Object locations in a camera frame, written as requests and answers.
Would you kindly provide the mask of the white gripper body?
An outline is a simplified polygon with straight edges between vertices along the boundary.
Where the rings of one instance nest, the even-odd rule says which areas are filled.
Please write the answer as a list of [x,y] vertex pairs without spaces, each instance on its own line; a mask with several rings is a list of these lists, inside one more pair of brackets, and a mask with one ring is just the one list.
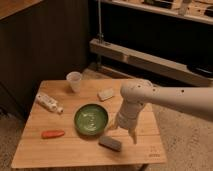
[[134,129],[137,126],[139,114],[144,107],[144,104],[123,101],[116,114],[116,123],[123,129]]

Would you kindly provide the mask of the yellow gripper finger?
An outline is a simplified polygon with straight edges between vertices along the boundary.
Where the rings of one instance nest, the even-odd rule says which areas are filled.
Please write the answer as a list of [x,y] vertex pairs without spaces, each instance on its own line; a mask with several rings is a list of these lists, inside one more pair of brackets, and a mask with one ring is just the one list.
[[111,123],[109,125],[109,130],[116,130],[118,129],[118,124],[117,123]]
[[137,133],[135,129],[130,129],[128,131],[129,136],[132,138],[133,143],[136,144],[137,143]]

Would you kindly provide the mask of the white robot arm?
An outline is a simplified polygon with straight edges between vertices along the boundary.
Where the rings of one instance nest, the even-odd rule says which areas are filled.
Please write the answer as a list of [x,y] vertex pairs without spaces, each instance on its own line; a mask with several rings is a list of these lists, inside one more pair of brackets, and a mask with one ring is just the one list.
[[127,130],[134,144],[137,143],[139,114],[147,103],[189,114],[213,116],[211,87],[154,87],[149,80],[131,80],[121,85],[120,94],[122,104],[109,128]]

